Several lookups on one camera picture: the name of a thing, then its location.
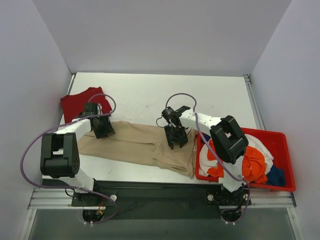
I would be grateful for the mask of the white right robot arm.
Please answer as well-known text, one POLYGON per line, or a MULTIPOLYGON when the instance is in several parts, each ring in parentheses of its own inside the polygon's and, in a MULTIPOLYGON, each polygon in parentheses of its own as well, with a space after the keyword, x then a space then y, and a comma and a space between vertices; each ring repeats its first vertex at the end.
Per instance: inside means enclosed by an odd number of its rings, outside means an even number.
POLYGON ((177 110, 167 107, 161 116, 174 131, 185 128, 198 131, 203 142, 223 167, 222 200, 227 204, 237 201, 240 197, 238 189, 245 183, 242 164, 249 142, 235 118, 231 115, 213 117, 196 113, 187 106, 177 110))

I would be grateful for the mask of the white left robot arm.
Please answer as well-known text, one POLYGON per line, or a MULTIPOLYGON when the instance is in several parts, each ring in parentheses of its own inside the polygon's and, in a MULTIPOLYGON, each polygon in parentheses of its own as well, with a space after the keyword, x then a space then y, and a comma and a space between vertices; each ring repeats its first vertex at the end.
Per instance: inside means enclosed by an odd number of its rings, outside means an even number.
POLYGON ((82 169, 78 141, 88 132, 96 139, 107 138, 115 133, 107 115, 100 115, 97 103, 87 102, 84 111, 65 128, 46 133, 41 138, 40 171, 42 175, 60 179, 74 190, 83 194, 90 206, 101 201, 96 180, 82 169))

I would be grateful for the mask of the beige t shirt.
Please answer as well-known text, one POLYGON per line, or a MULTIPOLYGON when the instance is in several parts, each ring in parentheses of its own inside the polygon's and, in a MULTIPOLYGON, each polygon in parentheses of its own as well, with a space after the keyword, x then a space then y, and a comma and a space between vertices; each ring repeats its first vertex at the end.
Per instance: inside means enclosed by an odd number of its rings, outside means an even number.
POLYGON ((97 139, 90 131, 77 142, 79 153, 138 165, 154 166, 192 178, 195 173, 196 131, 192 130, 183 147, 168 146, 165 131, 157 126, 114 121, 115 130, 97 139))

